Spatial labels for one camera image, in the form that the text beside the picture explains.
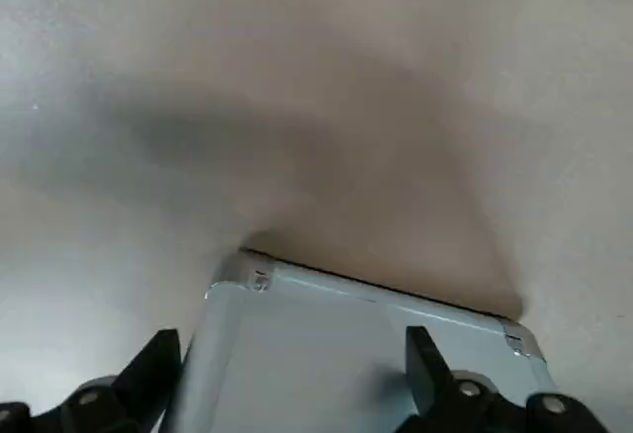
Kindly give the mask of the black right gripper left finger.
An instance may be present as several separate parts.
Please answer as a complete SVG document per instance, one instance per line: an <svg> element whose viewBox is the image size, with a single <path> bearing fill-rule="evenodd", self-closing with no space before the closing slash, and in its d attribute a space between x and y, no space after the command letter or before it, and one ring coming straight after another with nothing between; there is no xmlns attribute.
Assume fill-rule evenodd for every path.
<svg viewBox="0 0 633 433"><path fill-rule="evenodd" d="M3 432L150 432L182 372L179 333L160 329L115 376L93 379L38 415L19 401L1 404Z"/></svg>

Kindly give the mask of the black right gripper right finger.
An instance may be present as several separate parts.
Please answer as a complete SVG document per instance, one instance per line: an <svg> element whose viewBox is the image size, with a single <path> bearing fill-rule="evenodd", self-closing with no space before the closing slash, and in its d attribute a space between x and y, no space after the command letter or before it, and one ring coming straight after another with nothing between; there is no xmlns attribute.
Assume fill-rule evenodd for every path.
<svg viewBox="0 0 633 433"><path fill-rule="evenodd" d="M580 401L538 392L519 406L477 381L455 377L428 331L407 328L406 377L417 413L400 432L601 432L603 424Z"/></svg>

